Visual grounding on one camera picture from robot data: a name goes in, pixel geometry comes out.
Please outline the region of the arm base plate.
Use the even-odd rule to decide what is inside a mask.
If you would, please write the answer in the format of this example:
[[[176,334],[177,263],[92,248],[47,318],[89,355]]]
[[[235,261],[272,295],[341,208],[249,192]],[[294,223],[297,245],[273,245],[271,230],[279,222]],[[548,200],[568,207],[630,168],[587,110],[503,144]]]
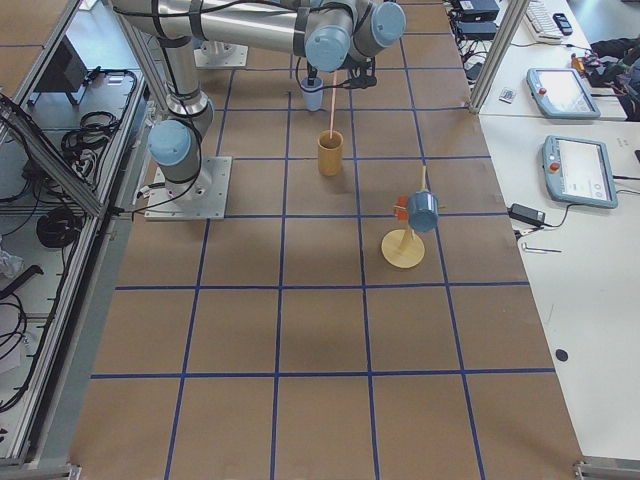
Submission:
[[[220,41],[204,41],[194,49],[196,67],[205,70],[245,68],[248,47]]]
[[[160,167],[154,182],[164,186],[152,189],[144,216],[150,221],[222,220],[226,213],[232,158],[204,157],[194,185],[166,182]]]

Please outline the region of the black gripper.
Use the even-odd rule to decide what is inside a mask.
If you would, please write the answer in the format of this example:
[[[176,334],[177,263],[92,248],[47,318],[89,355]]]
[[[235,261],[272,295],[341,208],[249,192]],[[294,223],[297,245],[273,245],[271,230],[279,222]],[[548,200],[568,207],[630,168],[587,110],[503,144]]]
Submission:
[[[321,78],[318,76],[318,70],[311,64],[306,65],[307,76],[305,78],[306,89],[318,89],[321,87]]]
[[[344,62],[347,79],[344,88],[347,90],[367,89],[377,85],[376,58],[370,57],[363,61],[356,61],[347,57]]]

